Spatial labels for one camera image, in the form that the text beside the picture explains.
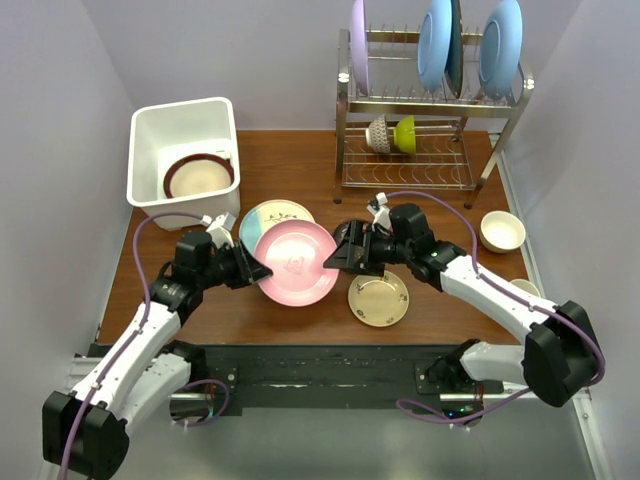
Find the blue and cream plate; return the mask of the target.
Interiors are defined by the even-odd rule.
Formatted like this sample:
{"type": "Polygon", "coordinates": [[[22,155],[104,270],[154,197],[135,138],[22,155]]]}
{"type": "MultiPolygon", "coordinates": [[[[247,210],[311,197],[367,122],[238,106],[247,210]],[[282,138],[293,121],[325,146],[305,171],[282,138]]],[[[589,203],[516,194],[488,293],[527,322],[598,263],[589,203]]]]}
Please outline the blue and cream plate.
{"type": "Polygon", "coordinates": [[[261,236],[273,226],[288,220],[315,221],[311,212],[299,203],[286,199],[267,200],[253,207],[243,217],[239,238],[247,250],[254,254],[261,236]]]}

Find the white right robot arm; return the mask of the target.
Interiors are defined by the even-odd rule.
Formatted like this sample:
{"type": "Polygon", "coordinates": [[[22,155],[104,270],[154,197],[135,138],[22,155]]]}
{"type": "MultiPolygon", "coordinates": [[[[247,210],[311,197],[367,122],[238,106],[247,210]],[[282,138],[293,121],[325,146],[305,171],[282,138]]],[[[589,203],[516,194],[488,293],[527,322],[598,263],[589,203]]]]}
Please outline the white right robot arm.
{"type": "Polygon", "coordinates": [[[459,393],[485,380],[517,383],[561,407],[602,379],[604,356],[579,304],[557,305],[493,274],[473,254],[437,239],[415,204],[387,208],[376,200],[368,209],[374,222],[350,221],[325,267],[381,276],[389,264],[404,265],[415,279],[473,306],[518,341],[468,340],[427,368],[431,382],[459,393]]]}

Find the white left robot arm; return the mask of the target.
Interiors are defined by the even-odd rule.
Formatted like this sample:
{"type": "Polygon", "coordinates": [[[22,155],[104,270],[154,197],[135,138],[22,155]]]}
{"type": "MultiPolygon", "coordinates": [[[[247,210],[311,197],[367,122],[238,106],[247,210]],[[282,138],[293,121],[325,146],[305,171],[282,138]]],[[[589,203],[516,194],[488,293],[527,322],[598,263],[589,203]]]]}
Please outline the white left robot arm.
{"type": "Polygon", "coordinates": [[[244,288],[272,276],[230,230],[235,218],[196,216],[200,231],[181,236],[172,260],[153,282],[144,282],[143,301],[128,327],[98,365],[70,392],[52,392],[42,408],[43,457],[90,479],[110,479],[122,465],[135,422],[173,392],[202,387],[223,400],[206,425],[230,402],[230,388],[212,379],[204,351],[172,337],[201,305],[206,290],[244,288]]]}

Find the red rimmed cream plate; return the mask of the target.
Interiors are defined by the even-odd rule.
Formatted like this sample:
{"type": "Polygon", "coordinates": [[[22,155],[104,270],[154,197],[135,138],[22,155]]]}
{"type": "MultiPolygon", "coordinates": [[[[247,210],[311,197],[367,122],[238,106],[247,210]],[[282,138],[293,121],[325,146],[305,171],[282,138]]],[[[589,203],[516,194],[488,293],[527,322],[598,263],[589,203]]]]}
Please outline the red rimmed cream plate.
{"type": "Polygon", "coordinates": [[[235,179],[231,163],[218,155],[196,153],[169,167],[162,187],[169,199],[209,194],[230,187],[235,179]]]}

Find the pink plate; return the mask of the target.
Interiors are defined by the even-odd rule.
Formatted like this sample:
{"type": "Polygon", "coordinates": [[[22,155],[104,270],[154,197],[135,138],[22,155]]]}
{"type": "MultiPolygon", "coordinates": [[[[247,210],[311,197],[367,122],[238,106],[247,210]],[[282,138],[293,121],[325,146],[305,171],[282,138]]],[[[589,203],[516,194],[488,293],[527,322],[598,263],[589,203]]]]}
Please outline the pink plate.
{"type": "Polygon", "coordinates": [[[255,258],[272,271],[258,286],[268,298],[284,306],[317,303],[337,282],[339,272],[324,267],[336,248],[332,235],[317,223],[299,219],[279,223],[256,244],[255,258]]]}

